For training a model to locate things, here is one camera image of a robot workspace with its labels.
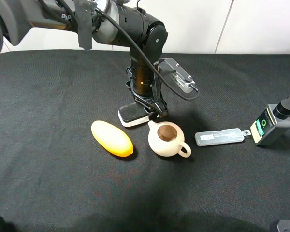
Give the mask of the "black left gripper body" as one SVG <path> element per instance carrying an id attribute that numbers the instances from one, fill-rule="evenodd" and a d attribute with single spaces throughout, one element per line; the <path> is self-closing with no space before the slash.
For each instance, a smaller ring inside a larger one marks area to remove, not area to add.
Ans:
<path id="1" fill-rule="evenodd" d="M 131 58 L 131 66 L 126 68 L 129 76 L 127 85 L 134 100 L 143 106 L 164 106 L 161 81 L 143 59 Z"/>

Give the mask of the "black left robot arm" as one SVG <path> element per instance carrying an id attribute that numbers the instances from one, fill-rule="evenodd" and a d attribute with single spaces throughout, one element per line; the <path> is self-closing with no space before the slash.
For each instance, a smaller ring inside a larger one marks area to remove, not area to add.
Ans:
<path id="1" fill-rule="evenodd" d="M 0 52 L 4 40 L 18 45 L 32 28 L 74 32 L 85 50 L 93 41 L 129 48 L 127 86 L 134 100 L 148 116 L 168 114 L 159 73 L 168 32 L 144 9 L 125 0 L 0 0 Z"/>

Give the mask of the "grey right robot base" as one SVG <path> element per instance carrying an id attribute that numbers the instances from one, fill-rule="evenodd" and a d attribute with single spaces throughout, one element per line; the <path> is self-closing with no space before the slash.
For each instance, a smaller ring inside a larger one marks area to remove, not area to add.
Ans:
<path id="1" fill-rule="evenodd" d="M 279 220 L 271 223 L 270 232 L 290 232 L 290 220 Z"/>

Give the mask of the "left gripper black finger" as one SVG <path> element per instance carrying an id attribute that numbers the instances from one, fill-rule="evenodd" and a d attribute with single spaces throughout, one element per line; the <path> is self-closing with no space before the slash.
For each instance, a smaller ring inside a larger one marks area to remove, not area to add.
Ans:
<path id="1" fill-rule="evenodd" d="M 148 107 L 144 107 L 144 111 L 147 113 L 147 114 L 153 114 L 153 113 L 156 113 L 156 110 L 153 109 L 153 108 L 148 108 Z"/>
<path id="2" fill-rule="evenodd" d="M 155 102 L 155 108 L 160 118 L 163 118 L 168 115 L 169 110 L 166 101 Z"/>

